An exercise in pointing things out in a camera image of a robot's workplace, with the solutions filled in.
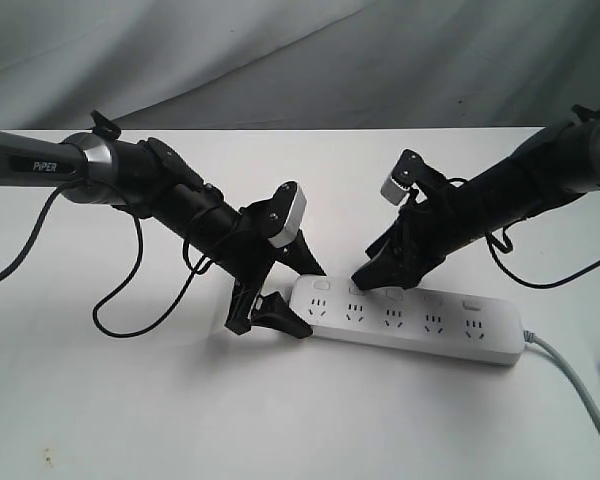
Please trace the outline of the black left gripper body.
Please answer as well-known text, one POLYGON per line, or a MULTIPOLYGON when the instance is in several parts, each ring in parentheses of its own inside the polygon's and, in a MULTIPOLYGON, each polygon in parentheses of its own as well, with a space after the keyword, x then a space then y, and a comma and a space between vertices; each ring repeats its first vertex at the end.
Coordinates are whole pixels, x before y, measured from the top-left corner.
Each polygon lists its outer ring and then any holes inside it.
POLYGON ((225 327, 235 334, 251 330, 251 312, 274 265, 274 248, 262 234, 272 204, 269 198, 241 207, 229 232, 211 249, 214 262, 234 278, 225 327))

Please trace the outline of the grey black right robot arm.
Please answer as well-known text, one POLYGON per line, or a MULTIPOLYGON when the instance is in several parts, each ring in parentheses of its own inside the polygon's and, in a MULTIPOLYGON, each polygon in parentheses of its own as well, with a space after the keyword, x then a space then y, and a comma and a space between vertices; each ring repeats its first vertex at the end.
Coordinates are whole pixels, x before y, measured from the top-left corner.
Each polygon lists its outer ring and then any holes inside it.
POLYGON ((600 109, 572 108, 575 120, 545 127, 476 177, 447 178, 420 154, 404 150, 381 187, 398 206, 393 224, 366 250, 352 276, 361 290, 411 289, 448 255, 483 238, 507 254, 518 222, 600 191, 600 109))

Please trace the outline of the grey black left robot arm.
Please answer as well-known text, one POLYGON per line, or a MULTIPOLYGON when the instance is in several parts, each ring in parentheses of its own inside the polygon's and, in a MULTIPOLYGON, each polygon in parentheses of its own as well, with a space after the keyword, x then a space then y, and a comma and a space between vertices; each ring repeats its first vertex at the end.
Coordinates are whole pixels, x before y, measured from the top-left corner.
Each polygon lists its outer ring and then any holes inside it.
POLYGON ((187 284, 212 265, 230 274, 234 285, 225 326, 234 334, 263 327, 296 339, 312 335, 312 327, 280 293, 261 293, 277 263, 300 275, 324 273, 301 230, 306 197, 297 182, 287 181, 272 197, 234 209, 164 142, 123 141, 114 122, 98 111, 91 117, 90 131, 59 143, 0 131, 0 186, 53 190, 24 247, 0 272, 0 282, 23 263, 55 199, 64 196, 127 213, 136 229, 141 220, 156 219, 182 240, 187 284))

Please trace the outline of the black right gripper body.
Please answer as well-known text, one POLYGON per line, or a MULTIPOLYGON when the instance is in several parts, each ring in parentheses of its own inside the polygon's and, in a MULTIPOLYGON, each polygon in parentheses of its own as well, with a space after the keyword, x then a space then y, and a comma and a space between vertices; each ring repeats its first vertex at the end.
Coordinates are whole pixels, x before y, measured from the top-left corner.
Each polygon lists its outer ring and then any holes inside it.
POLYGON ((417 287, 446 259, 446 254, 431 245, 435 218, 424 202, 416 200, 419 193, 418 189, 408 190, 390 234, 389 253, 395 263, 391 279, 403 289, 417 287))

